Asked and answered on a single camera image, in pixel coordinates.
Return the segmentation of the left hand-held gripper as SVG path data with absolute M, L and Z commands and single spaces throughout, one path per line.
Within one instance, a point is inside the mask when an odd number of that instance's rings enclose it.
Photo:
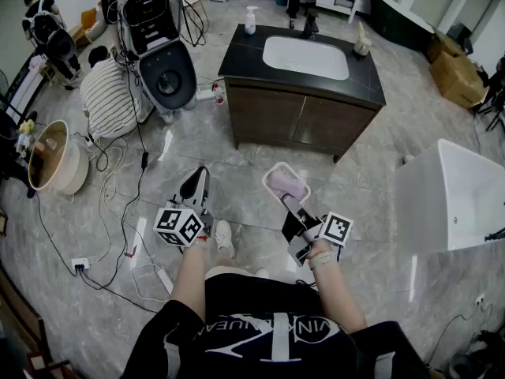
M 188 248 L 211 236 L 215 219 L 204 208 L 208 187 L 208 169 L 199 166 L 185 177 L 178 189 L 180 198 L 190 205 L 167 201 L 165 207 L 158 210 L 153 230 L 166 244 Z

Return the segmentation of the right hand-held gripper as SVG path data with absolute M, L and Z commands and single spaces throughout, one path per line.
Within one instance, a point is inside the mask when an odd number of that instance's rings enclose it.
M 312 244 L 324 239 L 340 249 L 346 245 L 353 227 L 349 220 L 337 213 L 329 212 L 322 219 L 307 212 L 297 198 L 284 194 L 281 202 L 288 210 L 282 226 L 282 234 L 288 242 L 288 253 L 298 267 L 302 267 Z

